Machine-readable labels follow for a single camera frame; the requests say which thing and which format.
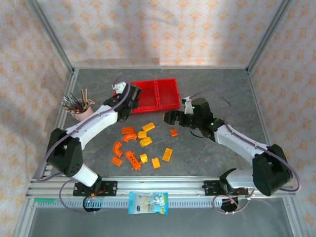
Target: gray tabletop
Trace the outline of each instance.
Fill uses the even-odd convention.
[[[214,90],[224,95],[232,104],[228,122],[235,129],[250,138],[265,143],[264,134],[256,110],[251,87],[245,70],[210,70],[210,69],[80,69],[74,88],[74,95],[79,96],[82,88],[88,89],[88,98],[95,101],[96,111],[102,103],[112,96],[111,84],[125,77],[130,81],[177,78],[180,96],[192,95],[202,90]],[[215,117],[222,118],[228,105],[215,94],[202,95],[210,104]],[[192,136],[188,128],[168,125],[162,120],[163,112],[131,115],[125,122],[104,129],[95,136],[83,151],[84,162],[101,176],[161,176],[161,175],[207,175],[219,176],[230,168],[249,169],[250,164],[228,148],[216,144],[207,138]],[[67,115],[64,129],[78,122]],[[123,142],[121,129],[142,126],[153,122],[155,128],[148,132],[153,143],[141,148],[139,140]],[[170,130],[177,129],[178,136],[171,137]],[[135,152],[138,159],[147,154],[149,162],[141,170],[131,170],[131,164],[123,159],[121,167],[110,161],[114,156],[115,141],[123,143],[122,150]],[[169,162],[162,160],[166,148],[173,150]],[[160,168],[153,169],[152,158],[158,157]]]

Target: black mounting plate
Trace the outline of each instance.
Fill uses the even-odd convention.
[[[105,188],[105,192],[98,194],[99,197],[114,197],[117,195],[118,182],[117,181],[102,181],[101,190]],[[86,197],[92,194],[92,190],[86,185],[78,182],[75,183],[74,193],[75,197]]]
[[[204,188],[205,196],[216,196],[216,195],[226,194],[222,191],[219,180],[205,180],[202,188]],[[248,195],[248,194],[249,193],[247,189],[239,188],[239,189],[235,189],[234,192],[229,193],[229,196]]]

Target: white wall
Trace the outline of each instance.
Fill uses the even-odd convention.
[[[315,12],[315,0],[295,0],[251,75],[269,136],[302,179],[297,196],[311,236],[316,236]]]
[[[67,71],[25,0],[0,2],[0,236],[15,229]]]
[[[39,0],[74,67],[246,68],[282,0]]]

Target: green strip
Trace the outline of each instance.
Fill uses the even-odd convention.
[[[59,202],[56,199],[47,199],[47,198],[35,198],[35,202]]]

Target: pen holder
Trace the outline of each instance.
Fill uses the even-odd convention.
[[[94,104],[94,101],[92,101],[92,100],[88,100],[88,103],[90,103],[91,105],[93,105]],[[94,112],[93,112],[93,110],[92,110],[92,108],[91,108],[91,106],[89,106],[89,108],[85,111],[85,112],[83,112],[82,114],[72,114],[72,116],[75,118],[75,119],[77,119],[77,120],[79,120],[79,122],[81,122],[81,121],[84,121],[87,117],[89,117],[91,114],[93,114]]]

